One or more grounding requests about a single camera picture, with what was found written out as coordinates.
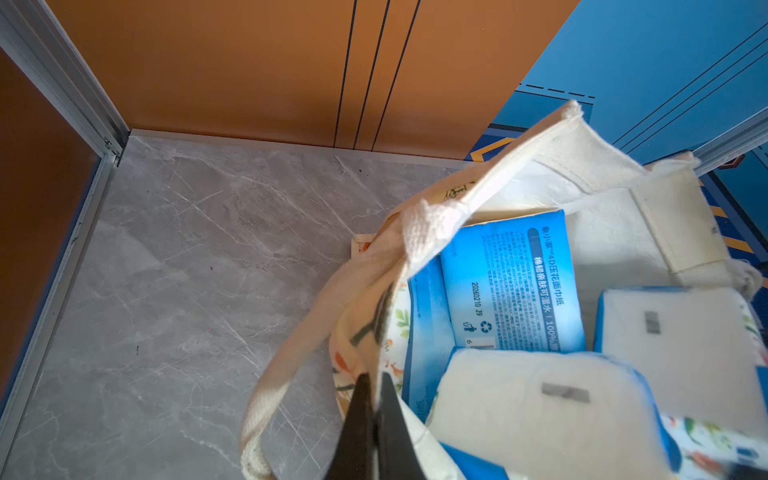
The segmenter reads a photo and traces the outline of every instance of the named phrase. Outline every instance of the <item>grey marble tile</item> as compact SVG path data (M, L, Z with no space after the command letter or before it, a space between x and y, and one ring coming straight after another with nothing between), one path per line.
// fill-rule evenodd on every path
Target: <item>grey marble tile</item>
M250 391L353 233L439 167L132 137L2 480L241 478ZM341 419L326 349L266 436L281 478L322 478Z

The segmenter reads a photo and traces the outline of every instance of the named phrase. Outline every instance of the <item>blue wall panel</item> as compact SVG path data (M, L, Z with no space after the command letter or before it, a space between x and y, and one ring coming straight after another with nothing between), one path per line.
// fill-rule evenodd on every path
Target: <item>blue wall panel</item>
M764 0L582 0L518 90L594 97L592 127L618 147L637 137L624 150L645 163L709 140L768 104L768 57L724 83L768 51L766 23ZM500 115L513 121L508 107Z

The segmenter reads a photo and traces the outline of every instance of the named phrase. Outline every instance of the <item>white fabric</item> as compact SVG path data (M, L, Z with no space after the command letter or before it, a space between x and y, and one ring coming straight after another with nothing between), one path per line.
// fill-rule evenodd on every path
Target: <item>white fabric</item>
M752 301L757 292L763 288L763 274L749 264L746 260L729 259L726 269L731 278L733 288L741 293L745 299ZM699 285L699 283L685 283L686 285Z
M646 312L660 333L649 333ZM602 352L628 361L659 410L768 439L744 298L729 288L608 290Z
M545 383L588 392L547 395ZM457 351L427 426L440 441L542 480L656 480L669 465L634 372L592 354Z
M655 219L658 214L656 210L660 206L645 202L647 207L638 210L637 205L633 206L633 202L628 200L628 189L655 181L667 174L667 170L683 171L680 177L687 178L686 181L693 178L690 162L672 160L658 164L658 168L654 166L654 171L648 172L602 141L581 119L578 103L571 101L509 144L493 161L461 170L399 205L392 211L371 247L331 277L310 313L280 347L259 379L247 406L240 438L241 462L246 478L273 478L263 457L260 437L296 370L311 350L333 332L330 342L334 349L331 352L332 358L343 356L350 370L349 375L342 376L345 381L354 380L353 377L364 371L379 373L382 346L376 343L373 335L366 334L355 345L350 340L359 332L365 332L362 329L373 318L379 299L389 286L405 282L416 274L465 223L531 214L540 210L532 203L544 207L562 206L569 214L569 235L585 239L586 242L579 240L578 248L574 249L574 240L571 239L585 322L594 318L599 289L615 286L610 283L598 284L600 278L609 277L617 282L618 278L635 274L636 270L629 270L628 266L643 262L653 265L653 272L647 272L645 277L647 281L662 278L668 280L670 270L677 272L680 265L695 268L700 264L712 263L711 255L700 259L693 255L684 258L680 265L670 265L665 260L669 257L669 252L665 250L669 243L657 244L648 226L647 215L650 212ZM529 185L530 200L515 195L515 189L519 186L513 182L516 177L553 175L559 178L552 182ZM632 217L631 222L617 222L622 218L622 212L619 211L611 217L601 217L601 209L604 208L601 206L604 203L601 193L611 189L618 192L613 194L624 196L622 204L627 211L623 213ZM702 199L672 196L670 201L690 205ZM677 205L666 204L663 208L674 210ZM706 208L686 211L697 216L693 219L697 222L713 221L711 212ZM573 212L581 213L574 217L570 215ZM664 225L662 228L665 234L674 233L674 229L685 234L687 230L685 223L657 223ZM686 235L686 238L693 243L707 244L696 245L692 249L695 252L718 251L720 246L711 243L722 242L719 236L712 234L701 238ZM636 239L642 239L642 244L635 246L627 243ZM674 254L679 255L679 252L675 250ZM602 260L595 260L599 255L603 256ZM715 263L724 265L726 260L723 258ZM624 270L612 267L614 264L622 266ZM589 272L591 266L605 269L604 274L601 275L597 270ZM669 280L670 283L673 281L679 280L674 277ZM733 278L727 279L729 286L735 282ZM391 299L385 308L391 308ZM378 392L378 377L371 375L374 392ZM432 478L431 472L425 473L428 478Z
M408 435L413 442L413 452L429 480L466 480L464 474L451 460L450 455L440 446L434 435L421 420L398 397L402 417L406 421Z
M638 185L632 194L672 273L730 257L697 179L685 169ZM706 237L710 241L701 241Z

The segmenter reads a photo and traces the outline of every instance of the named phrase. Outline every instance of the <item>yellow stripe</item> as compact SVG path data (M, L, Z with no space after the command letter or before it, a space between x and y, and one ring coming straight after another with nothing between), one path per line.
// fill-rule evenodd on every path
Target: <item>yellow stripe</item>
M731 248L735 248L736 250L741 250L743 252L754 253L750 248L750 245L744 240L736 240L735 238L731 237L723 237L723 240L725 240L725 244Z
M712 207L711 205L710 205L710 208L712 209L712 214L714 214L715 217L728 218L728 216L725 214L722 208Z
M499 141L495 141L490 145L485 145L483 148L479 148L478 150L473 151L469 154L470 157L472 157L472 160L476 162L484 162L485 159L482 157L483 154L487 154L491 150L495 150L499 147L503 147L506 144L510 144L514 138L502 138Z

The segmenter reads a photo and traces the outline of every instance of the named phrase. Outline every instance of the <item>canvas tote bag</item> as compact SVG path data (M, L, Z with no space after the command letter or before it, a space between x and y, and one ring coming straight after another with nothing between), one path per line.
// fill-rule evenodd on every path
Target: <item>canvas tote bag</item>
M298 368L328 336L342 414L361 373L371 373L374 399L382 372L398 384L402 371L396 366L405 365L404 353L386 347L387 336L397 336L405 323L394 308L407 294L400 286L466 224L564 210L588 343L598 298L607 288L731 286L751 300L762 277L730 259L694 175L696 165L688 154L642 167L603 141L582 119L578 103L569 101L492 161L461 170L399 205L369 249L331 276L259 378L240 437L245 477L274 478L262 434ZM389 321L374 332L380 300ZM463 478L402 401L401 407L426 477Z

